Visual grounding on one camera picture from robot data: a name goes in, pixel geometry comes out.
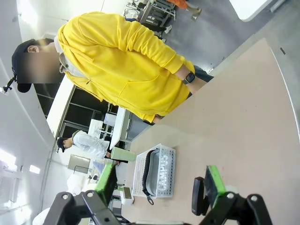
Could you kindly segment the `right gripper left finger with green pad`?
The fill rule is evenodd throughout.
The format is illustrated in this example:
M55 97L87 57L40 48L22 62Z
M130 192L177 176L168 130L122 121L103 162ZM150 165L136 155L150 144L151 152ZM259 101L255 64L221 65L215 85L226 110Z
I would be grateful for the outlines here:
M83 218L91 218L96 225L119 225L108 208L117 187L115 165L105 165L98 183L90 190L73 196L69 192L56 195L45 218L45 225L77 225Z

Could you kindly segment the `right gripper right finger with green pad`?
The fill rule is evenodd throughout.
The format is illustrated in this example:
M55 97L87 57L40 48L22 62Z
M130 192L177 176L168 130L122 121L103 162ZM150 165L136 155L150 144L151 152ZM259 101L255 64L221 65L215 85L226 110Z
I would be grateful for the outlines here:
M224 225L227 220L236 221L239 225L272 224L263 197L250 194L244 198L233 191L227 191L215 165L206 167L203 184L206 196L202 225Z

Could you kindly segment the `person's left hand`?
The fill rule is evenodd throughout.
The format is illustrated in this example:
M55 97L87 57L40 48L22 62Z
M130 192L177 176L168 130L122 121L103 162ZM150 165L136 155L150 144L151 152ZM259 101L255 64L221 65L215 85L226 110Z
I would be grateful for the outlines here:
M190 93L193 95L205 84L206 84L205 81L196 77L192 82L186 84L186 86L188 87Z

